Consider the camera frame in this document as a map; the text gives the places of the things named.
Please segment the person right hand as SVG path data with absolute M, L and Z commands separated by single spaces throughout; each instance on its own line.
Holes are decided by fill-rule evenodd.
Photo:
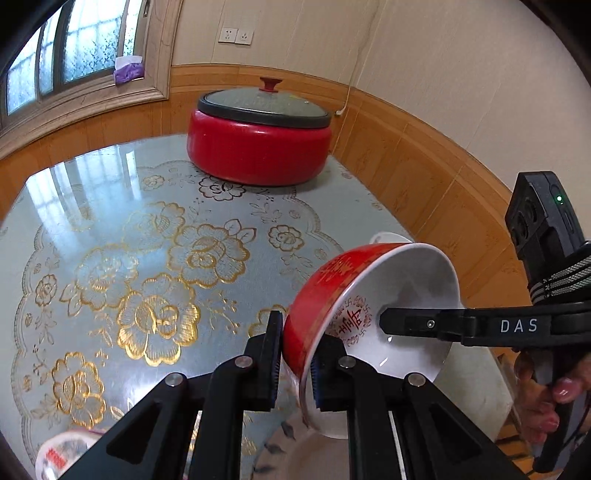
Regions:
M 590 390 L 590 355 L 587 354 L 551 388 L 533 379 L 533 360 L 525 352 L 517 357 L 514 371 L 518 382 L 515 407 L 520 417 L 522 437 L 530 444 L 541 445 L 559 426 L 556 406 L 569 404 Z

